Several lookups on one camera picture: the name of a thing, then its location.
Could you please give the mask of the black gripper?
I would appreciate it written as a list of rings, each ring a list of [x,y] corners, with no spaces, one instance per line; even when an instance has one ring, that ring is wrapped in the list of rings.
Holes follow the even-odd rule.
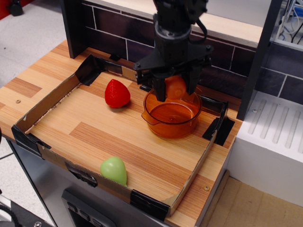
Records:
[[[154,50],[134,64],[138,84],[150,82],[158,101],[166,100],[165,78],[181,74],[187,83],[187,93],[196,90],[200,74],[211,64],[214,48],[202,41],[190,40],[191,28],[181,32],[155,26]]]

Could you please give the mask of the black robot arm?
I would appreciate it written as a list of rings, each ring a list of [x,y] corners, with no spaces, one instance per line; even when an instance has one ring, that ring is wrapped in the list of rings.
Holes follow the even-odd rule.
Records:
[[[154,49],[134,64],[138,84],[151,85],[157,99],[166,100],[165,79],[180,75],[186,92],[195,92],[204,67],[211,65],[214,48],[205,45],[207,29],[199,19],[206,0],[156,0],[153,16]]]

